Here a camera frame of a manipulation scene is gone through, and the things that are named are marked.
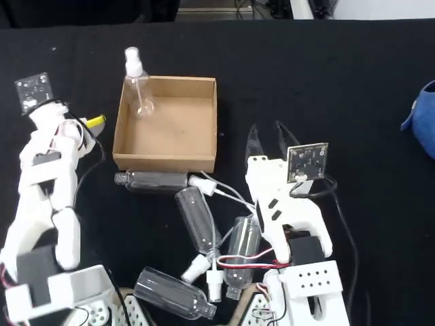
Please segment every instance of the white robotic arm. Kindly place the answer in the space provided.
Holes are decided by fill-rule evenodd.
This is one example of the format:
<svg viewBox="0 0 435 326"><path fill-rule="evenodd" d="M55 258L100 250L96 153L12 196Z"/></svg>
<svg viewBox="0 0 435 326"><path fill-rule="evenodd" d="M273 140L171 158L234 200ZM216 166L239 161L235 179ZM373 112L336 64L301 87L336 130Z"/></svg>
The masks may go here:
<svg viewBox="0 0 435 326"><path fill-rule="evenodd" d="M262 237L271 244L279 263L292 264L264 275L274 325L349 326L337 264L325 260L332 254L332 241L321 211L308 198L290 196L308 194L313 180L324 176L328 144L289 147L286 161L269 160L254 126L249 145L252 149L247 153L255 155L247 155L245 178ZM285 232L288 229L309 232L309 236L292 242Z"/></svg>
<svg viewBox="0 0 435 326"><path fill-rule="evenodd" d="M32 109L26 113L37 130L20 153L20 199L0 256L3 268L17 283L5 291L9 320L19 323L81 306L95 321L93 325L104 325L114 287L102 265L77 269L80 223L74 212L77 163L92 150L95 140L76 119L65 118L65 104L50 101L46 74L16 85L20 97L20 88L25 88L22 108ZM52 246L35 249L41 235L52 228L58 233L54 250Z"/></svg>

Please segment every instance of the wire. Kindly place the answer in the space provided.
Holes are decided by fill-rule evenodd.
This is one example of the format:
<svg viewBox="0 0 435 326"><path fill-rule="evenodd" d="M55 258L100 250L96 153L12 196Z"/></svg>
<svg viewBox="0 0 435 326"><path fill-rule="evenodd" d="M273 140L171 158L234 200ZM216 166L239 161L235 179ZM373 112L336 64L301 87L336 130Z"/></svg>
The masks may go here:
<svg viewBox="0 0 435 326"><path fill-rule="evenodd" d="M370 294L368 291L365 292L366 294L366 309L367 309L367 317L366 317L366 325L371 326L372 325L372 304L370 301Z"/></svg>
<svg viewBox="0 0 435 326"><path fill-rule="evenodd" d="M281 320L281 319L283 319L285 316L286 316L286 314L287 314L287 298L285 297L285 289L284 289L284 283L281 283L281 287L283 288L283 295L284 295L284 312L283 312L283 314L282 314L282 316L281 317L279 317L278 319L273 319L272 321L269 321L267 324L266 324L266 326L270 326L270 325L273 325L273 324L278 324L278 322Z"/></svg>
<svg viewBox="0 0 435 326"><path fill-rule="evenodd" d="M232 193L234 193L237 197L239 197L240 200L246 202L246 200L244 199L244 197L242 197L242 195L240 195L240 193L234 189L233 187L230 187L229 185L226 185L225 183L218 181L216 179L213 179L212 177L210 177L205 171L201 171L201 173L203 174L204 177L206 177L208 180L217 183L218 185L220 185L221 187L224 187L228 190L230 190Z"/></svg>
<svg viewBox="0 0 435 326"><path fill-rule="evenodd" d="M125 315L125 321L127 322L128 326L131 326L130 317L128 316L128 310L127 310L127 307L125 305L124 298L122 297L120 287L116 284L115 278L111 274L111 271L106 266L103 265L103 267L104 267L107 275L109 275L109 279L115 288L116 295L118 296L118 299L121 302L122 311L124 311L124 315Z"/></svg>
<svg viewBox="0 0 435 326"><path fill-rule="evenodd" d="M85 320L84 320L84 322L83 323L81 323L79 326L83 326L84 324L86 324L86 322L88 321L88 318L89 318L89 311L87 311L87 309L85 309L85 308L82 308L82 307L75 307L75 309L80 309L80 310L84 310L85 312L86 312L86 314L87 314L87 316L86 316L86 318L85 318Z"/></svg>
<svg viewBox="0 0 435 326"><path fill-rule="evenodd" d="M254 1L254 5L252 7L252 11L257 10L257 12L260 14L260 16L263 18L263 20L266 20L266 16L261 12L261 10L258 9L257 5L256 5L256 1Z"/></svg>
<svg viewBox="0 0 435 326"><path fill-rule="evenodd" d="M106 159L106 153L104 152L104 147L101 144L101 142L98 140L98 138L95 137L95 135L93 134L92 131L90 131L89 127L83 122L81 121L81 119L79 119L75 114L73 114L71 111L68 112L69 115L71 117L73 117L79 124L81 124L83 126L83 128L86 130L86 132L88 132L88 134L90 135L90 137L95 141L95 143L100 147L100 151L101 151L101 158L98 162L95 162L80 178L79 183L77 184L77 188L75 189L75 195L74 195L74 203L73 203L73 207L75 207L75 204L77 202L77 195L79 193L79 190L81 188L81 186L83 185L84 179L89 175L90 172L92 172L92 170L94 170L98 165L100 165L101 163L103 163Z"/></svg>
<svg viewBox="0 0 435 326"><path fill-rule="evenodd" d="M224 235L224 237L222 238L222 240L219 242L219 244L217 245L218 247L222 246L222 244L225 242L225 240L232 234L232 231L234 230L234 226L232 226L228 232Z"/></svg>
<svg viewBox="0 0 435 326"><path fill-rule="evenodd" d="M290 266L290 264L264 264L264 263L250 263L250 264L227 264L222 262L226 259L232 259L232 258L241 258L244 260L255 260L257 258L262 257L263 255L266 255L267 253L270 253L273 251L273 248L269 248L265 251L262 251L261 253L258 253L254 256L242 256L242 255L221 255L217 259L217 264L223 268L230 268L230 269L244 269L244 268L262 268L262 269L278 269L278 268L285 268Z"/></svg>
<svg viewBox="0 0 435 326"><path fill-rule="evenodd" d="M330 175L325 175L324 179L322 179L322 180L324 180L324 183L326 186L325 190L322 190L320 192L316 192L314 194L293 194L293 191L302 185L302 182L301 182L301 183L297 183L292 188L292 190L290 190L290 197L316 199L316 198L321 198L321 197L333 194L335 192L335 190L337 189L337 181L334 178L332 178Z"/></svg>
<svg viewBox="0 0 435 326"><path fill-rule="evenodd" d="M241 204L245 205L246 208L253 214L256 213L255 206L249 202L246 202L244 200L240 200L234 196L228 195L226 192L221 192L219 189L215 189L215 194L221 195L223 197L230 198L231 200L234 200L235 202L240 202Z"/></svg>
<svg viewBox="0 0 435 326"><path fill-rule="evenodd" d="M349 226L347 225L345 216L343 214L343 211L341 210L340 202L338 201L338 196L335 192L331 193L332 197L334 198L335 205L337 207L338 216L340 217L341 223L345 229L346 235L349 239L349 242L351 243L352 251L353 251L353 276L351 285L349 288L349 292L347 294L347 302L346 302L346 311L348 316L351 316L352 311L352 304L353 304L353 297L355 295L355 288L356 283L358 281L358 269L360 266L360 254L358 253L358 248L356 247L355 240L353 239L351 230L349 229Z"/></svg>
<svg viewBox="0 0 435 326"><path fill-rule="evenodd" d="M266 298L267 302L270 302L270 301L271 301L271 297L270 297L269 293L267 292L267 289L264 288L264 287L261 285L261 283L256 283L256 289L257 289L259 292L263 293L263 295L264 295L264 297Z"/></svg>

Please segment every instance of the black cable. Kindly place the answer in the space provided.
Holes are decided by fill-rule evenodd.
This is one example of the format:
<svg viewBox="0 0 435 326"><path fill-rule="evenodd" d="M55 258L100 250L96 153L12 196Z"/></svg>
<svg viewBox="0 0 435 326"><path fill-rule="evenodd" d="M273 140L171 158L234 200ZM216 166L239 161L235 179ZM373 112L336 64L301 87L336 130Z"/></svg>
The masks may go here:
<svg viewBox="0 0 435 326"><path fill-rule="evenodd" d="M340 217L341 223L345 229L346 235L349 239L349 242L351 243L351 247L353 251L353 276L352 276L352 281L349 288L349 292L347 294L347 301L346 301L347 315L349 316L349 318L351 318L353 297L355 295L356 283L358 281L358 268L360 267L360 254L358 253L358 248L356 247L355 240L353 239L351 230L349 229L343 211L341 210L340 202L338 201L338 196L336 195L335 192L332 192L331 195L334 198L335 205L338 211L338 216Z"/></svg>
<svg viewBox="0 0 435 326"><path fill-rule="evenodd" d="M372 326L372 303L368 291L366 291L366 305L367 305L366 325Z"/></svg>
<svg viewBox="0 0 435 326"><path fill-rule="evenodd" d="M266 16L261 12L261 10L258 9L257 5L254 5L252 7L252 10L257 10L257 12L260 14L260 16L263 18L263 20L266 20Z"/></svg>
<svg viewBox="0 0 435 326"><path fill-rule="evenodd" d="M128 310L127 310L127 307L126 307L126 305L125 305L124 298L122 297L120 287L116 284L116 282L115 282L115 278L114 278L114 276L111 274L111 271L110 271L106 266L103 265L103 267L104 267L104 269L105 269L107 275L109 275L109 279L110 279L112 285L113 285L114 288L115 288L116 295L118 296L118 299L119 299L120 302L121 302L121 307L122 307L122 310L124 311L125 320L126 320L126 322L127 322L127 325L128 325L128 326L131 326L130 318L128 317Z"/></svg>
<svg viewBox="0 0 435 326"><path fill-rule="evenodd" d="M95 162L80 178L79 183L77 184L77 188L75 189L75 195L74 195L74 204L73 207L75 207L75 203L77 202L77 194L83 184L84 179L89 175L90 172L92 172L92 170L94 170L98 165L100 165L101 163L103 163L106 159L106 153L104 152L104 147L101 144L101 142L98 140L98 138L95 137L95 135L93 134L92 131L90 131L89 127L83 122L81 121L81 119L79 119L75 114L73 114L71 111L68 112L68 114L74 118L75 120L77 120L77 122L79 124L81 124L84 128L84 130L86 130L88 132L88 134L92 137L92 139L95 141L95 143L100 147L100 151L101 151L101 158L98 162Z"/></svg>
<svg viewBox="0 0 435 326"><path fill-rule="evenodd" d="M84 311L86 311L86 314L88 314L88 315L86 316L86 318L84 319L84 322L81 323L79 326L83 326L83 325L85 325L85 324L88 322L88 319L89 319L89 311L87 311L87 309L82 308L82 307L75 307L75 309L84 310Z"/></svg>
<svg viewBox="0 0 435 326"><path fill-rule="evenodd" d="M266 326L271 326L275 323L278 323L281 319L284 319L284 317L287 314L287 298L285 297L285 289L284 289L284 283L281 283L281 287L283 288L283 295L284 295L284 312L282 314L281 317L277 318L277 319L273 319L271 321L269 321Z"/></svg>
<svg viewBox="0 0 435 326"><path fill-rule="evenodd" d="M333 177L331 177L330 175L325 175L323 180L324 180L324 183L326 186L325 190L322 190L320 192L315 192L314 194L293 194L293 191L302 185L302 182L300 182L300 183L297 183L292 188L292 190L290 190L289 195L292 198L316 199L316 198L321 198L321 197L330 195L333 192L335 192L335 190L337 189L337 181Z"/></svg>

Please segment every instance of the black tablecloth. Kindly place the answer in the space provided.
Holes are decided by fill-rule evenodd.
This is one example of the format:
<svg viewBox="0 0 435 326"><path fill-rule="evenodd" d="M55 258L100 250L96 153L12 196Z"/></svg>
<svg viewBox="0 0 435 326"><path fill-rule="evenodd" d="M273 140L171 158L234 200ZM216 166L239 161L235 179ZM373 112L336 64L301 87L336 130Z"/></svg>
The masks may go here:
<svg viewBox="0 0 435 326"><path fill-rule="evenodd" d="M47 71L56 97L79 116L104 113L101 141L110 153L124 75L124 48L138 46L154 75L212 76L218 88L215 177L248 195L245 142L257 122L271 156L273 122L303 143L330 143L328 172L360 249L354 325L428 325L434 258L434 163L412 133L399 131L419 89L435 78L435 21L216 22L63 27L0 31L1 237L14 218L18 154L32 131L20 116L14 80ZM82 173L94 153L80 161ZM112 159L89 175L78 198L90 243L122 286L144 266L179 276L195 256L172 196L133 195L113 183ZM319 202L343 285L352 255L331 200ZM224 233L242 206L212 198ZM204 278L197 285L206 289ZM226 322L235 303L218 305ZM150 307L159 325L202 325Z"/></svg>

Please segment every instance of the cardboard box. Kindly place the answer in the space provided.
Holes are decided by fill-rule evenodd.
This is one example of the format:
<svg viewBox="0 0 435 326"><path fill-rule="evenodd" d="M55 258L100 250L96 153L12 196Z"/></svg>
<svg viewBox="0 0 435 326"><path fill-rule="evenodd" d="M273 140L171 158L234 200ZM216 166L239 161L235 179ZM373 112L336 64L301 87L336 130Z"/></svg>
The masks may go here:
<svg viewBox="0 0 435 326"><path fill-rule="evenodd" d="M152 76L154 112L137 119L121 95L113 156L120 170L213 172L217 96L214 78Z"/></svg>

